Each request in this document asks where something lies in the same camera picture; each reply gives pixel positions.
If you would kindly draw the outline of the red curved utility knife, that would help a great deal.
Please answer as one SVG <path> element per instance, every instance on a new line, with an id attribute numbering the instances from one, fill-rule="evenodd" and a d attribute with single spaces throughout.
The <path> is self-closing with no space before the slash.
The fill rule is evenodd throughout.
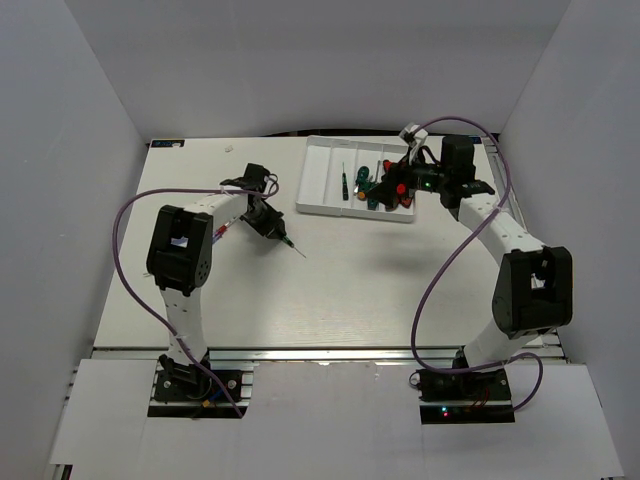
<path id="1" fill-rule="evenodd" d="M 407 192 L 405 179 L 407 163 L 405 161 L 392 162 L 384 160 L 383 168 L 384 175 L 382 180 L 386 192 L 385 208 L 393 210 L 401 203 L 403 196 Z"/>

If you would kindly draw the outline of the long green screwdriver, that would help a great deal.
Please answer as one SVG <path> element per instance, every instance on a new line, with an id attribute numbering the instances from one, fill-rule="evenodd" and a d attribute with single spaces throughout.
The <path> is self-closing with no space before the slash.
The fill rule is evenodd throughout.
<path id="1" fill-rule="evenodd" d="M 369 180 L 369 186 L 371 188 L 375 187 L 378 184 L 378 178 L 379 178 L 379 171 L 380 171 L 380 167 L 381 167 L 381 161 L 377 162 L 377 166 L 376 166 L 376 172 L 375 175 Z M 379 202 L 367 197 L 366 199 L 367 201 L 367 209 L 370 211 L 376 211 L 378 209 L 378 204 Z"/>

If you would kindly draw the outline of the stubby green orange screwdriver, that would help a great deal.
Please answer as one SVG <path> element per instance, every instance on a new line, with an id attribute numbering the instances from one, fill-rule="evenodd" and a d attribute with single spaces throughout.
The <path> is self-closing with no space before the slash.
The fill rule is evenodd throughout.
<path id="1" fill-rule="evenodd" d="M 354 187 L 354 195 L 357 197 L 357 188 L 358 184 L 361 182 L 369 182 L 370 180 L 370 169 L 368 166 L 361 166 L 356 174 L 355 178 L 355 187 Z"/>

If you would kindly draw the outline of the black green precision screwdriver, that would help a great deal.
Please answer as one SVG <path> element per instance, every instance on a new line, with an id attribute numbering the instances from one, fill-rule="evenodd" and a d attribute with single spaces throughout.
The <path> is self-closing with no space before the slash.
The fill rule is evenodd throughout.
<path id="1" fill-rule="evenodd" d="M 341 170 L 341 196 L 343 201 L 346 202 L 349 200 L 349 186 L 344 163 L 342 163 Z"/>

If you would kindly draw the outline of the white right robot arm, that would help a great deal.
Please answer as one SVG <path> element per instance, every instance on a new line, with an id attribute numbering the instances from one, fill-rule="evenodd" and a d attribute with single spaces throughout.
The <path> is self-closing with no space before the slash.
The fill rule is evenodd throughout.
<path id="1" fill-rule="evenodd" d="M 550 247 L 528 233 L 504 209 L 493 187 L 476 176 L 474 143 L 447 135 L 437 162 L 408 154 L 385 166 L 396 200 L 418 191 L 436 193 L 456 221 L 470 231 L 499 267 L 491 300 L 491 318 L 481 333 L 464 345 L 452 365 L 451 384 L 461 397 L 484 391 L 484 369 L 509 363 L 527 343 L 568 324 L 573 312 L 573 260 L 565 247 Z"/>

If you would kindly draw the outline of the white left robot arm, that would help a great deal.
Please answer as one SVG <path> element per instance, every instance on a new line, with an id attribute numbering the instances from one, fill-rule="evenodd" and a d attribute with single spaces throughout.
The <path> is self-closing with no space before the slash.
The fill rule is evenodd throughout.
<path id="1" fill-rule="evenodd" d="M 236 221 L 258 235 L 294 248 L 284 215 L 268 199 L 277 193 L 278 177 L 266 167 L 249 163 L 242 176 L 226 179 L 214 192 L 185 206 L 165 205 L 158 212 L 146 260 L 159 288 L 169 324 L 163 369 L 182 368 L 177 387 L 199 399 L 211 387 L 201 314 L 201 288 L 213 266 L 213 246 Z"/>

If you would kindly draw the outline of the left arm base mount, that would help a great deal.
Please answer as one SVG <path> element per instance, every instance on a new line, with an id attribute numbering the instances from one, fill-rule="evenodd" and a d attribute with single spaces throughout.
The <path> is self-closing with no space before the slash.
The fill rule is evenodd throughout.
<path id="1" fill-rule="evenodd" d="M 253 371 L 250 365 L 222 362 L 204 365 L 215 374 L 223 388 L 197 366 L 178 364 L 166 354 L 156 364 L 147 409 L 149 418 L 239 419 L 232 399 L 244 414 L 252 392 Z"/>

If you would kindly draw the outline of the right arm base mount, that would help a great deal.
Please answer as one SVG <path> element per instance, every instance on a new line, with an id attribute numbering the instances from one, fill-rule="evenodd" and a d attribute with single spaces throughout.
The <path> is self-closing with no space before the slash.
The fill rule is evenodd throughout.
<path id="1" fill-rule="evenodd" d="M 408 383 L 419 394 L 422 425 L 515 422 L 504 368 L 461 375 L 419 369 Z"/>

